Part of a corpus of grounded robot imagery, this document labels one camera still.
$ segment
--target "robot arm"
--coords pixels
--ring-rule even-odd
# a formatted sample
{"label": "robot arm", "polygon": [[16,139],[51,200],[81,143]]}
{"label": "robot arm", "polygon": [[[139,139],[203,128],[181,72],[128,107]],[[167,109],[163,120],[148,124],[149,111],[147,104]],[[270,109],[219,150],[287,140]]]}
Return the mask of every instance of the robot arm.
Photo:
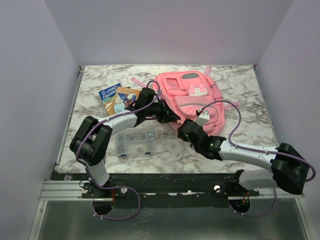
{"label": "robot arm", "polygon": [[[79,157],[81,161],[85,163],[87,172],[100,186],[105,185],[110,178],[105,168],[103,158],[112,135],[127,128],[136,127],[147,117],[155,116],[160,123],[175,122],[180,119],[180,117],[160,99],[142,111],[134,114],[126,114],[147,106],[152,102],[154,96],[154,90],[143,88],[135,105],[131,105],[124,110],[124,112],[122,112],[123,115],[115,119],[111,119],[111,117],[95,119],[88,116],[82,122],[70,144],[70,149],[75,154],[89,131],[99,122],[104,121],[104,123],[92,133],[92,135],[95,135],[95,138],[87,139],[79,151]],[[260,147],[241,144],[241,146],[261,150],[261,152],[265,151],[265,153],[240,149],[237,147],[237,143],[233,146],[224,137],[208,136],[202,128],[208,120],[209,114],[205,111],[194,121],[186,119],[183,125],[178,128],[178,138],[190,142],[191,147],[197,153],[202,154],[208,159],[220,161],[233,160],[263,168],[262,170],[243,171],[241,173],[238,184],[246,190],[257,187],[278,186],[291,194],[299,195],[302,193],[309,167],[290,157],[267,153],[267,151],[275,153],[282,152],[302,158],[293,147],[286,143],[282,143],[280,147]]]}

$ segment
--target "clear plastic container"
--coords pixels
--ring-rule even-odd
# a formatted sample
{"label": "clear plastic container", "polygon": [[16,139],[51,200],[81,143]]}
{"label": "clear plastic container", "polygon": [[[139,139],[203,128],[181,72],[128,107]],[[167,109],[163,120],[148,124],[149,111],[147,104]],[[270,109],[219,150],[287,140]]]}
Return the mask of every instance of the clear plastic container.
{"label": "clear plastic container", "polygon": [[154,153],[156,135],[152,128],[138,128],[119,132],[115,140],[115,154],[120,157]]}

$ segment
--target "book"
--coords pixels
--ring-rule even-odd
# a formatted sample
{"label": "book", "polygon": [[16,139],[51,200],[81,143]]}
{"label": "book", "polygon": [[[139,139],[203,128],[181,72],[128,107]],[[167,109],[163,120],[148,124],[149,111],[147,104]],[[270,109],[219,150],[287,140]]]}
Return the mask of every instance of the book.
{"label": "book", "polygon": [[130,106],[139,97],[140,90],[118,87],[116,90],[115,98],[113,99],[112,109],[115,114],[122,112],[126,107]]}
{"label": "book", "polygon": [[108,116],[116,114],[113,107],[112,107],[112,104],[114,102],[114,99],[115,99],[115,96],[117,93],[117,89],[119,87],[121,87],[120,83],[113,85],[111,87],[108,87],[108,88],[99,92],[100,98],[102,100],[102,103],[105,107],[105,110],[106,110]]}

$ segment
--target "screw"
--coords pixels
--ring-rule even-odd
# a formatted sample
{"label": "screw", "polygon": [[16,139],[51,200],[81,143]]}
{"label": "screw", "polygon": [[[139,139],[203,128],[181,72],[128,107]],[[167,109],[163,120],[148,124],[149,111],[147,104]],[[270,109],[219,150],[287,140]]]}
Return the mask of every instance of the screw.
{"label": "screw", "polygon": [[219,185],[215,185],[213,187],[213,190],[216,192],[216,193],[219,193],[221,191],[221,187]]}
{"label": "screw", "polygon": [[125,194],[128,191],[128,189],[127,188],[121,188],[120,191],[121,191],[122,194]]}
{"label": "screw", "polygon": [[88,192],[88,189],[82,188],[82,189],[81,189],[81,192],[82,192],[83,194],[86,194],[86,193]]}

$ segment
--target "backpack strap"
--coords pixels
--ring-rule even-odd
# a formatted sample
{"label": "backpack strap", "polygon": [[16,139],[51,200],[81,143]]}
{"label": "backpack strap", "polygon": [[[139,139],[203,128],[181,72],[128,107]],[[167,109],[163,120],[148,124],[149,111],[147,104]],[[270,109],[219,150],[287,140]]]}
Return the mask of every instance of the backpack strap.
{"label": "backpack strap", "polygon": [[[234,105],[236,105],[237,107],[238,106],[240,106],[240,102],[238,102],[238,101],[233,101],[232,102]],[[230,109],[230,108],[232,108],[233,106],[230,104],[230,103],[228,103],[228,104],[226,104],[226,105],[224,105],[224,110],[228,110],[228,109]]]}
{"label": "backpack strap", "polygon": [[210,71],[211,71],[211,67],[207,66],[206,69],[204,70],[204,75],[209,76]]}
{"label": "backpack strap", "polygon": [[138,85],[139,85],[140,87],[142,87],[142,88],[146,88],[146,87],[147,87],[146,84],[144,84],[143,82],[139,81],[139,80],[136,79],[135,77],[132,77],[132,78],[131,78],[131,81],[133,81],[134,83],[138,84]]}

